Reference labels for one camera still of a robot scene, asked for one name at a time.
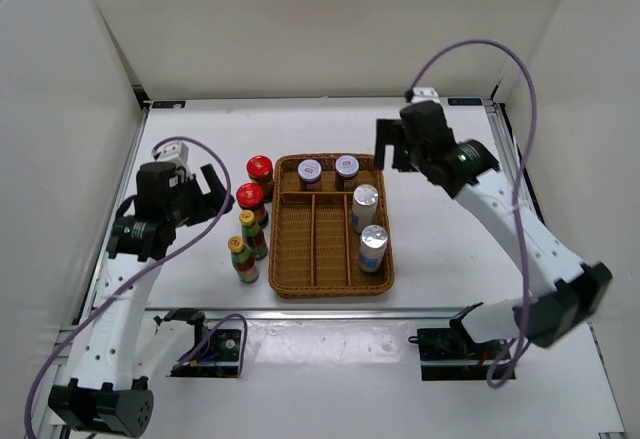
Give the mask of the yellow cap sauce bottle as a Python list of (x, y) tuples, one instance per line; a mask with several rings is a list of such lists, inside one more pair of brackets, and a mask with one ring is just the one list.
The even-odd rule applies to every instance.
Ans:
[(243, 238), (240, 236), (232, 236), (228, 240), (228, 248), (231, 254), (232, 266), (239, 280), (247, 284), (256, 282), (259, 278), (259, 270)]
[(268, 255), (268, 245), (264, 233), (250, 210), (243, 210), (239, 214), (242, 226), (242, 237), (246, 247), (256, 260), (262, 260)]

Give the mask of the silver white can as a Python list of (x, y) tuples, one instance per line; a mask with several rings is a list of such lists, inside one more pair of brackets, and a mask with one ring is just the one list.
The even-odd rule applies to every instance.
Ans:
[(381, 267), (388, 241), (388, 232), (380, 225), (369, 225), (363, 229), (358, 258), (362, 271), (373, 273)]
[(366, 227), (373, 224), (377, 212), (379, 193), (370, 184), (358, 186), (353, 193), (351, 225), (360, 234)]

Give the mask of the purple lid dark jar front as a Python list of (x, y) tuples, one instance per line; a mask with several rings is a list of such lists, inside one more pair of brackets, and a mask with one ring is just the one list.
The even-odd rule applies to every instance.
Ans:
[(359, 161), (352, 155), (341, 155), (335, 160), (335, 187), (337, 191), (353, 191), (357, 187)]

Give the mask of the purple lid dark jar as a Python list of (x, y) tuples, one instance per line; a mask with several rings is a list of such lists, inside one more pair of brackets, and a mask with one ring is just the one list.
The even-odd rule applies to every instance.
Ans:
[(317, 160), (305, 159), (301, 161), (297, 173), (302, 191), (314, 192), (321, 189), (322, 166)]
[(337, 191), (353, 191), (357, 187), (359, 161), (352, 155), (341, 155), (335, 160), (335, 187)]

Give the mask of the yellow cap sauce bottle front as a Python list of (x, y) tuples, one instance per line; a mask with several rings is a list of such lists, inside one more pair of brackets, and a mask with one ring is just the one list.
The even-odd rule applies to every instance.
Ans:
[(239, 280), (247, 284), (256, 282), (259, 278), (259, 270), (243, 238), (240, 236), (232, 236), (228, 240), (228, 248), (231, 254), (232, 266)]

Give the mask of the silver top white can front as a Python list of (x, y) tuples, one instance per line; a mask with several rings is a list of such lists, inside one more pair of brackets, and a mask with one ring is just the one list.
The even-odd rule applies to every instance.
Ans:
[(358, 258), (362, 271), (373, 273), (381, 267), (388, 241), (388, 232), (380, 225), (369, 225), (363, 229)]

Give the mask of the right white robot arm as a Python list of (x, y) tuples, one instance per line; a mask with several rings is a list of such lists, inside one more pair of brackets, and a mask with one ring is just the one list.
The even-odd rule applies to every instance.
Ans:
[(595, 314), (612, 281), (601, 262), (587, 264), (564, 246), (535, 213), (519, 206), (498, 159), (479, 141), (455, 139), (443, 107), (425, 100), (397, 119), (376, 122), (375, 162), (419, 172), (472, 214), (523, 275), (521, 297), (463, 309), (449, 325), (449, 346), (470, 359), (493, 340), (549, 348)]

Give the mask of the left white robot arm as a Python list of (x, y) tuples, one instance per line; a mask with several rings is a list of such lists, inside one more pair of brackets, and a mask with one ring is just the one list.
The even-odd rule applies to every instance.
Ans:
[(146, 302), (181, 226), (213, 227), (234, 200), (226, 170), (201, 168), (202, 192), (185, 164), (157, 161), (136, 174), (136, 192), (118, 207), (106, 246), (101, 302), (77, 333), (88, 332), (68, 381), (51, 388), (49, 408), (70, 428), (140, 438), (153, 412), (151, 375), (135, 359)]

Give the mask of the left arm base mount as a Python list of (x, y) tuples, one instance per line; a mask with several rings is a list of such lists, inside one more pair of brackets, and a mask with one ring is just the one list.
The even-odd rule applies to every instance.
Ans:
[(183, 322), (193, 328), (193, 347), (172, 367), (170, 377), (238, 378), (244, 367), (248, 322), (232, 313), (208, 326), (206, 314), (194, 308), (170, 310), (155, 316), (157, 326)]

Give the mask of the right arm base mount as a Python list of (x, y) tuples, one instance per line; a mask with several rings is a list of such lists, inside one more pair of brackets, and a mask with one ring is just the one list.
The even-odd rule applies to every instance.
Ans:
[(492, 339), (473, 343), (462, 332), (462, 319), (481, 303), (473, 304), (457, 313), (446, 327), (421, 328), (408, 342), (418, 348), (422, 381), (484, 381), (487, 374), (499, 380), (508, 371), (511, 351), (502, 350), (511, 343)]

